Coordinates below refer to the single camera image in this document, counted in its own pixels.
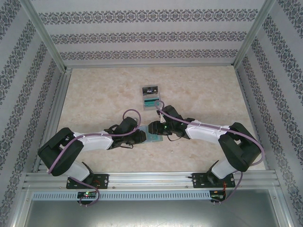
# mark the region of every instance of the aluminum frame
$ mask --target aluminum frame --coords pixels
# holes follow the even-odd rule
[[[35,192],[84,192],[85,189],[66,189],[67,176],[54,177],[44,169],[39,173],[27,173],[22,186],[21,196],[11,223],[11,227],[21,227],[26,223],[30,204]],[[193,172],[138,172],[138,173],[107,173],[109,174],[108,189],[101,192],[131,192],[131,191],[213,191],[222,188],[195,189],[191,176]],[[234,174],[235,182],[240,173]],[[238,190],[269,190],[276,217],[281,227],[293,227],[289,210],[286,206],[280,183],[274,170],[247,171],[243,174]]]
[[[57,132],[59,120],[61,117],[61,112],[65,101],[65,96],[71,79],[71,73],[72,73],[72,69],[66,69],[64,75],[61,76],[60,78],[58,91],[56,92],[53,107],[50,112],[50,119],[46,124],[46,129],[41,144],[45,144]],[[41,162],[41,158],[37,156],[37,160],[35,162],[33,172],[38,172],[40,162]]]
[[[64,61],[57,50],[55,44],[53,43],[53,40],[51,36],[48,34],[41,18],[39,17],[38,13],[35,10],[35,7],[33,6],[31,0],[20,0],[20,3],[27,13],[28,17],[30,18],[31,22],[35,26],[39,36],[41,37],[42,41],[46,45],[49,53],[51,54],[52,58],[56,62],[57,66],[59,67],[60,71],[63,72],[66,69],[66,65],[64,64]]]
[[[233,66],[235,69],[237,69],[247,50],[249,49],[250,45],[252,44],[252,41],[254,40],[254,38],[256,37],[258,31],[260,30],[260,28],[262,27],[262,24],[265,20],[265,18],[267,17],[267,15],[269,14],[271,8],[273,7],[274,3],[276,2],[276,0],[265,0],[262,8],[260,9],[260,12],[258,13],[254,23],[252,24],[249,32],[247,33],[247,36],[244,39],[244,42],[242,43],[236,57],[235,60],[233,61]]]

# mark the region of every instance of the robot end effector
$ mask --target robot end effector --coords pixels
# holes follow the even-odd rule
[[[183,119],[171,105],[162,108],[162,111],[172,117],[189,123],[193,122],[196,125],[202,124],[193,118]],[[253,138],[247,129],[238,122],[235,122],[231,126],[217,126],[219,129],[211,129],[178,122],[159,111],[157,111],[157,113],[163,122],[155,121],[150,123],[148,127],[150,134],[169,136],[174,133],[180,138],[206,140],[221,146],[225,158],[215,162],[210,167],[206,175],[204,175],[204,178],[201,179],[203,182],[216,184],[230,173],[237,171],[245,172],[261,153],[259,147],[252,141],[231,132],[220,130],[220,128],[226,128]]]

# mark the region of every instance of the enclosure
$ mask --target enclosure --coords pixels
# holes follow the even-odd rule
[[[0,226],[303,226],[302,4],[1,0]],[[183,118],[240,122],[260,142],[265,159],[229,201],[189,178],[225,157],[203,140],[80,153],[109,174],[94,208],[47,174],[37,151],[61,128],[99,132],[130,108],[158,121],[146,85]]]

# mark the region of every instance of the patterned wallpaper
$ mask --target patterned wallpaper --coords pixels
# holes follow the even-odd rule
[[[33,0],[73,65],[232,63],[264,0]]]
[[[295,226],[303,226],[302,18],[302,0],[277,0],[237,69]]]
[[[0,227],[31,172],[61,72],[17,0],[0,0]]]

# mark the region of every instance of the wall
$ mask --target wall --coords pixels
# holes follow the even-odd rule
[[[302,53],[303,0],[277,0],[237,69],[295,226],[303,226]]]
[[[264,0],[33,0],[68,66],[232,63]]]
[[[17,0],[0,0],[0,227],[31,172],[61,72]]]

